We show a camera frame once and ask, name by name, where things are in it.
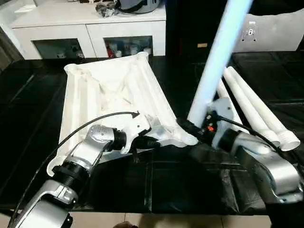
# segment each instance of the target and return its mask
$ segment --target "white pole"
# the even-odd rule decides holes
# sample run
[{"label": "white pole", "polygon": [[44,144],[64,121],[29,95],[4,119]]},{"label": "white pole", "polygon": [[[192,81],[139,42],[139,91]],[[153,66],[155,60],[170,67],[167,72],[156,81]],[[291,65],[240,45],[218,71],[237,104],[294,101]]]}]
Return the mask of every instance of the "white pole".
[{"label": "white pole", "polygon": [[242,79],[238,72],[233,67],[228,67],[228,70],[232,76],[236,79],[239,87],[243,90],[252,105],[265,121],[270,130],[274,131],[279,137],[282,151],[290,151],[297,148],[300,145],[300,140],[296,135],[286,129],[281,121],[273,114],[273,112],[267,107],[267,105],[258,97],[258,95],[252,90],[252,88]]},{"label": "white pole", "polygon": [[197,127],[205,119],[251,3],[252,0],[228,0],[226,4],[187,118]]},{"label": "white pole", "polygon": [[277,135],[267,127],[228,69],[224,70],[224,78],[252,129],[266,137],[274,145],[279,146],[280,142]]}]

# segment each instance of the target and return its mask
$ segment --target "white plastic part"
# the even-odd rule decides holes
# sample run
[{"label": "white plastic part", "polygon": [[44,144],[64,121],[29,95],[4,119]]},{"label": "white plastic part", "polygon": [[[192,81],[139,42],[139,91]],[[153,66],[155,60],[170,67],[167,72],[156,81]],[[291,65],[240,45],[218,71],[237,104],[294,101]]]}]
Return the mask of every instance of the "white plastic part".
[{"label": "white plastic part", "polygon": [[251,127],[270,140],[275,146],[279,146],[280,142],[277,135],[267,127],[264,120],[260,117],[257,110],[251,104],[227,68],[224,70],[224,78]]},{"label": "white plastic part", "polygon": [[251,3],[252,0],[228,0],[226,4],[188,115],[188,120],[197,127],[205,119]]},{"label": "white plastic part", "polygon": [[233,68],[228,67],[228,71],[236,79],[238,85],[243,90],[251,104],[255,107],[259,115],[265,121],[270,130],[274,131],[281,143],[282,151],[290,151],[297,148],[300,145],[300,140],[296,135],[286,129],[281,121],[273,114],[273,112],[267,107],[267,105],[258,97],[258,95],[252,90],[252,88],[242,79],[239,73]]},{"label": "white plastic part", "polygon": [[[145,115],[151,131],[148,136],[159,140],[161,146],[184,147],[198,140],[176,123],[175,115],[147,61],[148,53],[86,64],[65,66],[67,87],[60,140],[82,124],[104,114],[139,111]],[[131,115],[111,116],[94,124],[118,130],[132,122]],[[47,173],[61,165],[69,152],[83,140],[90,126],[71,137],[48,164]],[[105,152],[101,162],[126,156],[120,151]]]},{"label": "white plastic part", "polygon": [[[237,112],[235,106],[233,105],[233,103],[231,101],[229,93],[228,93],[228,91],[227,91],[227,89],[226,89],[222,80],[219,81],[217,92],[218,92],[218,95],[219,95],[220,98],[223,98],[223,97],[229,98],[231,111],[233,113],[233,121],[238,122],[239,124],[243,124],[242,121],[241,121],[241,118],[238,115],[238,112]],[[232,125],[232,127],[236,131],[243,131],[245,133],[248,133],[248,131],[245,130],[244,128],[238,127],[236,125]]]}]

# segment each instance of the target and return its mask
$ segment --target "tiled floor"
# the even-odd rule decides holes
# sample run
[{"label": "tiled floor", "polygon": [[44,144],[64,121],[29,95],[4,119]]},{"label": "tiled floor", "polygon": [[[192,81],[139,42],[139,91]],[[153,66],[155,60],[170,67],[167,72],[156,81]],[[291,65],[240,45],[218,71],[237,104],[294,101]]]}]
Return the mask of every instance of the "tiled floor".
[{"label": "tiled floor", "polygon": [[[139,228],[270,228],[267,216],[155,215],[129,213],[73,212],[72,228],[112,228],[129,221]],[[0,228],[9,218],[0,214]]]}]

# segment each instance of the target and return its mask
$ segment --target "white countertop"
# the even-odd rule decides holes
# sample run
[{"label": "white countertop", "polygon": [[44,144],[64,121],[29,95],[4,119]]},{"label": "white countertop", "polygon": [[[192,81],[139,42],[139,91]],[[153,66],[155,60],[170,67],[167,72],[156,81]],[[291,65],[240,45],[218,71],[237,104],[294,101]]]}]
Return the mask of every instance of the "white countertop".
[{"label": "white countertop", "polygon": [[31,12],[19,17],[11,24],[14,28],[53,26],[53,25],[77,25],[77,24],[104,24],[137,21],[166,20],[164,4],[150,13],[125,14],[109,18],[103,18],[95,10],[94,4],[67,2],[66,0],[50,0],[38,6]]}]

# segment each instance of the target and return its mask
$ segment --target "silver robot arm segment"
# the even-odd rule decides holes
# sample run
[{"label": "silver robot arm segment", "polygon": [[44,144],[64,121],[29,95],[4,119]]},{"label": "silver robot arm segment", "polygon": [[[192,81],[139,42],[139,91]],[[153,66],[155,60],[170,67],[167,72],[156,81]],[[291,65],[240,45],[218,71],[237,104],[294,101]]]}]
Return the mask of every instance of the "silver robot arm segment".
[{"label": "silver robot arm segment", "polygon": [[125,146],[126,135],[113,128],[93,125],[64,160],[56,166],[54,176],[47,180],[21,214],[13,228],[69,228],[73,218],[69,215],[78,200],[84,184],[98,164],[103,152]]}]

